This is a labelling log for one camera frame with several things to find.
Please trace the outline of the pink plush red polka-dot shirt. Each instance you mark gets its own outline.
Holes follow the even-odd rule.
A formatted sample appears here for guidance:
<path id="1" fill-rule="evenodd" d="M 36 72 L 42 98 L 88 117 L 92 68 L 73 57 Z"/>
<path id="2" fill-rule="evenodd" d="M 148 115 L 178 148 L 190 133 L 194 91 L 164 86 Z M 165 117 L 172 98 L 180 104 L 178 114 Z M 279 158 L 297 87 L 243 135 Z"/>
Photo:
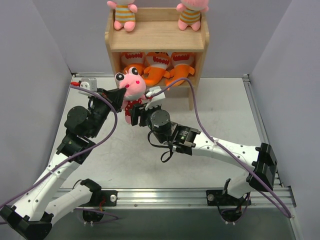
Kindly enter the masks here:
<path id="1" fill-rule="evenodd" d="M 124 110 L 125 121 L 131 124 L 130 110 L 134 104 L 142 104 L 143 100 L 147 99 L 145 80 L 134 66 L 130 67 L 125 73 L 116 73 L 114 79 L 117 81 L 119 89 L 126 90 L 121 108 Z"/>

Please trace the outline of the orange shark plush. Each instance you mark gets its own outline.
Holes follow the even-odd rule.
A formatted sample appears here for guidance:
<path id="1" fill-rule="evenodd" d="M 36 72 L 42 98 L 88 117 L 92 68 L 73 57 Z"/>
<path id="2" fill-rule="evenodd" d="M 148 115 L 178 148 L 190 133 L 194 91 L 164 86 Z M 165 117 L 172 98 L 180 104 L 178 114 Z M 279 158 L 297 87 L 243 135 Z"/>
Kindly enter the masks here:
<path id="1" fill-rule="evenodd" d="M 123 72 L 127 73 L 131 67 L 135 67 L 139 75 L 144 73 L 146 54 L 144 52 L 122 52 L 120 62 Z"/>
<path id="2" fill-rule="evenodd" d="M 170 70 L 170 77 L 165 80 L 165 85 L 169 86 L 177 79 L 193 76 L 195 58 L 196 55 L 193 52 L 173 52 L 170 57 L 173 69 Z"/>
<path id="3" fill-rule="evenodd" d="M 148 87 L 157 85 L 162 78 L 170 78 L 167 69 L 171 65 L 171 58 L 167 52 L 149 52 L 146 62 L 148 67 L 143 71 L 143 79 Z"/>

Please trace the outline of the pink plush striped shirt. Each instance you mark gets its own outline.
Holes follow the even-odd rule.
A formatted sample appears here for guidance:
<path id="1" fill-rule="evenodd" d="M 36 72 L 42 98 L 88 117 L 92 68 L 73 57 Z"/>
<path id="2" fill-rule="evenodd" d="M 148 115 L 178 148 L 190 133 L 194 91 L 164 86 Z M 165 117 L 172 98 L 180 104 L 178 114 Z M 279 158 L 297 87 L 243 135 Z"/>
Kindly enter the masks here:
<path id="1" fill-rule="evenodd" d="M 135 0 L 108 0 L 107 5 L 114 10 L 115 30 L 124 28 L 126 32 L 132 32 L 136 26 L 136 16 L 138 7 L 134 4 Z"/>
<path id="2" fill-rule="evenodd" d="M 196 32 L 201 28 L 202 13 L 209 11 L 209 0 L 181 0 L 176 10 L 179 13 L 178 28 L 184 31 L 191 27 Z"/>

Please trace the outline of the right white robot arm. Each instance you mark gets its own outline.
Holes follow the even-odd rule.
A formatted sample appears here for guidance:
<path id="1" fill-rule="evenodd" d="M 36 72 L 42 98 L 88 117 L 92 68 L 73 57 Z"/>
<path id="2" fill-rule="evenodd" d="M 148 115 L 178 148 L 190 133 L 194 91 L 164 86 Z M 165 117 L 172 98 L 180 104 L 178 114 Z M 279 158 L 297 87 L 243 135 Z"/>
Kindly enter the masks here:
<path id="1" fill-rule="evenodd" d="M 253 190 L 274 189 L 278 162 L 271 145 L 249 146 L 208 137 L 204 131 L 171 121 L 170 114 L 160 106 L 148 109 L 146 104 L 135 104 L 129 113 L 131 125 L 148 127 L 148 135 L 154 135 L 159 142 L 157 147 L 168 149 L 171 156 L 202 156 L 243 168 L 242 175 L 224 184 L 221 197 L 226 204 L 234 204 Z"/>

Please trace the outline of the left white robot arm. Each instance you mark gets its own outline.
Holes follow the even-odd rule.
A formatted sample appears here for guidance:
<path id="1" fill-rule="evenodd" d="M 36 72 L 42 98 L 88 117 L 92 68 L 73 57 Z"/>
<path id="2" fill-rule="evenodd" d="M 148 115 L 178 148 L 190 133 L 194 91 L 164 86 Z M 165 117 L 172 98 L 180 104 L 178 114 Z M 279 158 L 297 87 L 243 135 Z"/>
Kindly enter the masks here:
<path id="1" fill-rule="evenodd" d="M 103 199 L 101 186 L 91 179 L 82 180 L 70 192 L 53 199 L 62 184 L 84 163 L 98 145 L 92 141 L 109 113 L 121 111 L 126 89 L 95 91 L 82 89 L 88 106 L 72 107 L 66 117 L 65 136 L 48 166 L 32 187 L 15 197 L 13 205 L 0 207 L 0 216 L 26 240 L 43 240 L 53 225 L 81 205 L 95 206 Z"/>

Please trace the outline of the wooden three-tier shelf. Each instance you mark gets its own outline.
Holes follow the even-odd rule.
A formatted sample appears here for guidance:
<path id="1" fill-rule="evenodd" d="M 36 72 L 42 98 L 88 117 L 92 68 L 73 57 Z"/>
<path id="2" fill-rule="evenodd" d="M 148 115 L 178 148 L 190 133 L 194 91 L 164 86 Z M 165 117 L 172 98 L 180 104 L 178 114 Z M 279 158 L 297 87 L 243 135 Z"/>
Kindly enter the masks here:
<path id="1" fill-rule="evenodd" d="M 188 27 L 181 31 L 179 15 L 174 7 L 141 7 L 135 15 L 134 30 L 126 32 L 114 29 L 115 12 L 110 10 L 104 38 L 113 73 L 122 70 L 122 52 L 195 53 L 195 74 L 189 79 L 196 91 L 210 43 L 207 18 L 202 14 L 200 30 Z"/>

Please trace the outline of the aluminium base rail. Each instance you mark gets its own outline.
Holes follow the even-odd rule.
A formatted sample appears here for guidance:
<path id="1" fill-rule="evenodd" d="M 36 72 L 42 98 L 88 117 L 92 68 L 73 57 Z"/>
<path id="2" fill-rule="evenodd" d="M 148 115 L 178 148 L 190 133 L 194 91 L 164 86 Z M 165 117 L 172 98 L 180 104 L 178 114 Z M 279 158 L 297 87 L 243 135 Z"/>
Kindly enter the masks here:
<path id="1" fill-rule="evenodd" d="M 185 209 L 208 208 L 205 188 L 138 188 L 116 189 L 118 191 L 116 206 L 104 206 L 103 209 Z M 276 187 L 275 193 L 288 207 L 296 207 L 290 188 Z M 273 208 L 274 205 L 256 191 L 250 194 L 251 207 Z M 221 208 L 235 208 L 234 206 L 220 206 Z"/>

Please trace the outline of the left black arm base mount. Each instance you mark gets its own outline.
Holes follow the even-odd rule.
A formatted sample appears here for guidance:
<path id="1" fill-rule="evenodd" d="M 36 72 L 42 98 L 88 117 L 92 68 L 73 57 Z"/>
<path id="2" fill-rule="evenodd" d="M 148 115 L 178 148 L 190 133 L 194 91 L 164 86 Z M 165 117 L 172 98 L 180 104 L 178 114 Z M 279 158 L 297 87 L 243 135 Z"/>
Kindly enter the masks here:
<path id="1" fill-rule="evenodd" d="M 91 193 L 89 202 L 82 204 L 81 207 L 115 207 L 117 205 L 117 190 L 103 190 L 98 183 L 89 178 L 82 180 L 80 185 L 89 188 Z"/>

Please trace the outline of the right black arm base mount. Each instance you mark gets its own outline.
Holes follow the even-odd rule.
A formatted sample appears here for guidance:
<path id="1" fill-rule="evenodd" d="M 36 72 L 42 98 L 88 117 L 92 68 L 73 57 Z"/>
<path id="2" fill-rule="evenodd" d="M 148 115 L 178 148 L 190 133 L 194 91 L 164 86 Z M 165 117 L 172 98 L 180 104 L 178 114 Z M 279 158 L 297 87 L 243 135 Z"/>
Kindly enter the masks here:
<path id="1" fill-rule="evenodd" d="M 207 189 L 206 190 L 206 201 L 208 206 L 245 206 L 248 204 L 249 206 L 252 204 L 251 200 L 245 200 L 244 197 L 235 198 L 227 193 L 227 186 L 231 179 L 227 179 L 223 188 L 217 189 Z"/>

